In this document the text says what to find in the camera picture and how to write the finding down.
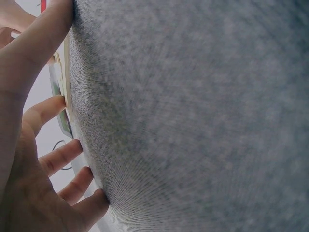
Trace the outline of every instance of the black cable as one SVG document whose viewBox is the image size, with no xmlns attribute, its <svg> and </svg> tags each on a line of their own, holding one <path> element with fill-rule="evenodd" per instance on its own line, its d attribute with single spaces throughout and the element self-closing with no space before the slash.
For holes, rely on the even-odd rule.
<svg viewBox="0 0 309 232">
<path fill-rule="evenodd" d="M 61 143 L 61 142 L 66 143 L 64 140 L 60 140 L 60 141 L 58 141 L 58 142 L 55 144 L 55 146 L 53 147 L 53 150 L 52 150 L 52 151 L 54 151 L 54 150 L 55 150 L 55 148 L 56 148 L 56 146 L 57 146 L 59 143 Z M 61 170 L 64 170 L 64 171 L 66 171 L 66 170 L 70 170 L 70 169 L 72 169 L 72 167 L 69 167 L 69 168 L 61 168 Z"/>
</svg>

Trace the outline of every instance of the gray fabric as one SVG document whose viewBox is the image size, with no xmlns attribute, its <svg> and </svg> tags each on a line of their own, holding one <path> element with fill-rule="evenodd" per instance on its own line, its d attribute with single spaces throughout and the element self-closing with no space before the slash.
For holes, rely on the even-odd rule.
<svg viewBox="0 0 309 232">
<path fill-rule="evenodd" d="M 309 231 L 309 1 L 75 3 L 75 129 L 111 231 Z"/>
</svg>

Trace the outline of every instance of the fabric texture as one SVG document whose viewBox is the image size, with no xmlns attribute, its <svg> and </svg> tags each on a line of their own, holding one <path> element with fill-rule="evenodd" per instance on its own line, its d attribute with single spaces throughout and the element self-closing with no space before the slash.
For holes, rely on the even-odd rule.
<svg viewBox="0 0 309 232">
<path fill-rule="evenodd" d="M 309 231 L 309 1 L 76 0 L 70 73 L 110 231 Z"/>
</svg>

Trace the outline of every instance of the red object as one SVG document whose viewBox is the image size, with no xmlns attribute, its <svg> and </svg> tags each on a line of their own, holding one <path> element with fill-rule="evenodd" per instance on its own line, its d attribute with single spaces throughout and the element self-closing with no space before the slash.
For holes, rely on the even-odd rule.
<svg viewBox="0 0 309 232">
<path fill-rule="evenodd" d="M 46 0 L 41 0 L 41 13 L 46 10 Z"/>
</svg>

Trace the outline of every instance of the skin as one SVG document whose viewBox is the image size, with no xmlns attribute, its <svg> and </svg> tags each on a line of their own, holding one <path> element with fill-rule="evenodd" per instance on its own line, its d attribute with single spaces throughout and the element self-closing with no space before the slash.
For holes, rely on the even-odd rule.
<svg viewBox="0 0 309 232">
<path fill-rule="evenodd" d="M 0 49 L 14 40 L 12 32 L 23 33 L 36 19 L 24 11 L 14 0 L 0 0 Z M 54 63 L 52 56 L 48 63 Z"/>
<path fill-rule="evenodd" d="M 108 210 L 100 189 L 78 202 L 93 179 L 87 167 L 61 192 L 53 190 L 49 177 L 82 152 L 79 141 L 37 158 L 35 137 L 65 108 L 64 98 L 49 98 L 22 115 L 37 75 L 65 38 L 72 18 L 72 0 L 53 0 L 0 50 L 0 231 L 85 232 Z"/>
</svg>

